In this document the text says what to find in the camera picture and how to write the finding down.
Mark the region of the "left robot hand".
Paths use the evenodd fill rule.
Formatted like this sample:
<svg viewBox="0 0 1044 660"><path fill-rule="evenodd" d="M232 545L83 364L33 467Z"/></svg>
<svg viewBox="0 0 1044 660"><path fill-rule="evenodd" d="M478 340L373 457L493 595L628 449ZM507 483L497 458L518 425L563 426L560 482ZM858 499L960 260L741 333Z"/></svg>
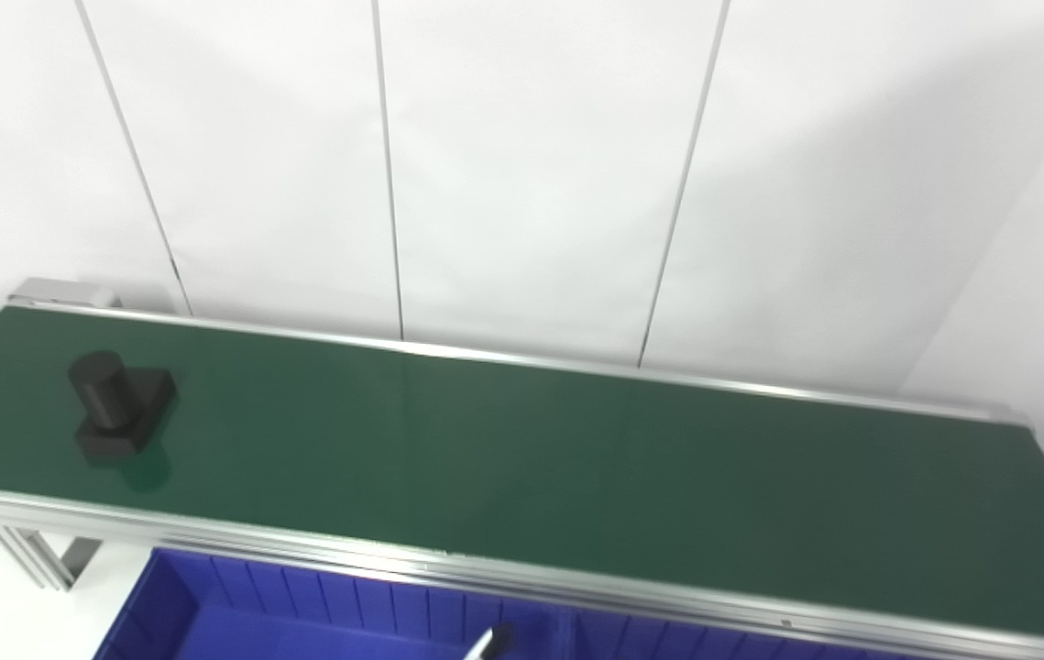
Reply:
<svg viewBox="0 0 1044 660"><path fill-rule="evenodd" d="M464 660L493 660L500 659L512 646L514 626L511 622L501 622L488 627L487 631L471 644Z"/></svg>

